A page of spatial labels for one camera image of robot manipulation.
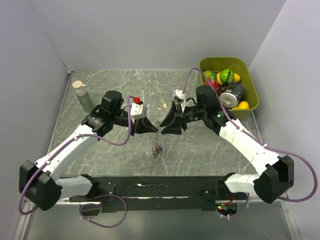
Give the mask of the black tin can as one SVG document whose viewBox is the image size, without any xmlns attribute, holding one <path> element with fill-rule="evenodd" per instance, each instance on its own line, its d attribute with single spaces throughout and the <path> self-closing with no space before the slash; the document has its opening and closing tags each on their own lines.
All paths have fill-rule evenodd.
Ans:
<svg viewBox="0 0 320 240">
<path fill-rule="evenodd" d="M 245 95 L 245 87 L 238 82 L 231 82 L 219 95 L 222 104 L 227 108 L 236 107 Z"/>
</svg>

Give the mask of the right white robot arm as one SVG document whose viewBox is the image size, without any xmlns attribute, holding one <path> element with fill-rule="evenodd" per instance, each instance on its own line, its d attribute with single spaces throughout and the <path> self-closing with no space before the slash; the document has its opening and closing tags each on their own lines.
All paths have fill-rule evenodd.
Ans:
<svg viewBox="0 0 320 240">
<path fill-rule="evenodd" d="M 255 174 L 229 173 L 218 187 L 223 199 L 235 193 L 255 194 L 271 204 L 294 185 L 294 161 L 280 156 L 255 141 L 242 123 L 229 111 L 219 107 L 215 91 L 208 85 L 196 88 L 196 103 L 186 106 L 182 90 L 173 91 L 173 102 L 168 115 L 160 124 L 161 134 L 180 135 L 187 124 L 203 121 L 204 125 L 234 146 L 254 167 Z"/>
</svg>

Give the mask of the red dragon fruit toy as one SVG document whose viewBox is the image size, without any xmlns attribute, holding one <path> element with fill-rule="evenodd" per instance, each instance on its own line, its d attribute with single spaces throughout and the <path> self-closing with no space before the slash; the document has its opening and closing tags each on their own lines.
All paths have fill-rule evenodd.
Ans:
<svg viewBox="0 0 320 240">
<path fill-rule="evenodd" d="M 215 79 L 212 79 L 212 78 L 209 78 L 209 80 L 208 80 L 208 81 L 205 81 L 203 84 L 204 84 L 205 86 L 213 87 L 216 92 L 218 91 L 218 89 L 219 89 L 219 87 L 220 87 L 220 85 L 216 82 L 216 80 L 215 80 Z"/>
</svg>

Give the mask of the black mounting base plate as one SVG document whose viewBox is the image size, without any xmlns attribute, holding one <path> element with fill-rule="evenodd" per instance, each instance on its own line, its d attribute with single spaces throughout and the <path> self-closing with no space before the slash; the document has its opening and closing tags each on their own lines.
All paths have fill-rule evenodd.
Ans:
<svg viewBox="0 0 320 240">
<path fill-rule="evenodd" d="M 154 210 L 215 211 L 217 201 L 245 200 L 245 193 L 231 193 L 225 176 L 96 176 L 93 189 L 70 202 L 102 204 L 103 213 Z"/>
</svg>

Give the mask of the grey bottle with beige cap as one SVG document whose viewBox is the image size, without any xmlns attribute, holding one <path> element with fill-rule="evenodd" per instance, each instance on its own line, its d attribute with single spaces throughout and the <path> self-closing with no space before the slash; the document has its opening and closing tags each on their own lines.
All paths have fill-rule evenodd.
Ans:
<svg viewBox="0 0 320 240">
<path fill-rule="evenodd" d="M 91 113 L 95 105 L 90 94 L 87 92 L 86 85 L 82 81 L 76 80 L 72 83 L 72 87 L 83 110 L 86 113 Z"/>
</svg>

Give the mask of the green lime toy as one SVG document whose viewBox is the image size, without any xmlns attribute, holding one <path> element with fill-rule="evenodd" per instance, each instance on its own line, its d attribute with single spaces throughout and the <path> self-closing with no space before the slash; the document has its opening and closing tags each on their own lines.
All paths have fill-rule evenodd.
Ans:
<svg viewBox="0 0 320 240">
<path fill-rule="evenodd" d="M 204 75 L 205 75 L 204 79 L 210 79 L 212 72 L 210 70 L 206 70 L 204 71 Z"/>
</svg>

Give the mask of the olive green plastic bin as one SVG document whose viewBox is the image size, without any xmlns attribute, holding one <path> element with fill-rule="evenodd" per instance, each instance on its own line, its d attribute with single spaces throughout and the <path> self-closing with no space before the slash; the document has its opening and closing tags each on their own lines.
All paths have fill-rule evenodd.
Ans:
<svg viewBox="0 0 320 240">
<path fill-rule="evenodd" d="M 240 83 L 245 88 L 243 100 L 248 102 L 249 109 L 230 110 L 240 121 L 245 120 L 256 110 L 260 104 L 254 82 L 251 78 L 246 64 L 236 57 L 205 57 L 199 62 L 199 68 L 204 71 L 221 72 L 224 69 L 231 69 L 241 78 Z"/>
</svg>

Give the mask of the green watermelon toy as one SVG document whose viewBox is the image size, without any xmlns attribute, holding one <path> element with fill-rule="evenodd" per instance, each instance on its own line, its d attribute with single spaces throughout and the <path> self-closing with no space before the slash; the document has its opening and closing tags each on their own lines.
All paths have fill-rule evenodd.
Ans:
<svg viewBox="0 0 320 240">
<path fill-rule="evenodd" d="M 223 71 L 220 72 L 220 75 L 219 75 L 219 79 L 220 81 L 223 83 L 223 84 L 230 84 L 234 81 L 234 78 L 235 78 L 235 74 L 234 72 L 227 68 L 227 69 L 224 69 Z"/>
</svg>

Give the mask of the yellow banana toy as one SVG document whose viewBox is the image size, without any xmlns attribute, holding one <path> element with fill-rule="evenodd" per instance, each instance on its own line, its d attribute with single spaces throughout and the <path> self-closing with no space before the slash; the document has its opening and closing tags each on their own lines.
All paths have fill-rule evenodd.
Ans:
<svg viewBox="0 0 320 240">
<path fill-rule="evenodd" d="M 233 107 L 232 110 L 248 110 L 250 105 L 247 101 L 241 101 L 236 107 Z"/>
</svg>

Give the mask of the yellow lemon toy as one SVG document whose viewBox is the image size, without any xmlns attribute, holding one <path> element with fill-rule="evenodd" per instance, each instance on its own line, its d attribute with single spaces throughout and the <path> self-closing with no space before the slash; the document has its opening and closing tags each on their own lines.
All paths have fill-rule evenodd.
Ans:
<svg viewBox="0 0 320 240">
<path fill-rule="evenodd" d="M 239 83 L 241 81 L 241 77 L 238 74 L 234 73 L 233 81 Z"/>
</svg>

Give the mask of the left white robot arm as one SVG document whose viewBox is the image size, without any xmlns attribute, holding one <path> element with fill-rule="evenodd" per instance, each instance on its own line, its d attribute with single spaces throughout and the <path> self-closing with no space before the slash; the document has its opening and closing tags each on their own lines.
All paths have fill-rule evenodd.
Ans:
<svg viewBox="0 0 320 240">
<path fill-rule="evenodd" d="M 116 90 L 107 91 L 101 103 L 58 147 L 34 163 L 24 162 L 19 169 L 19 192 L 22 197 L 43 211 L 49 210 L 64 198 L 83 196 L 87 201 L 95 200 L 102 193 L 95 178 L 82 174 L 62 179 L 61 175 L 83 151 L 98 141 L 114 146 L 125 145 L 127 139 L 115 143 L 105 138 L 115 125 L 127 127 L 129 137 L 158 131 L 147 118 L 147 108 L 143 101 L 133 96 L 127 99 L 133 102 L 128 103 L 127 109 L 124 109 L 123 95 Z"/>
</svg>

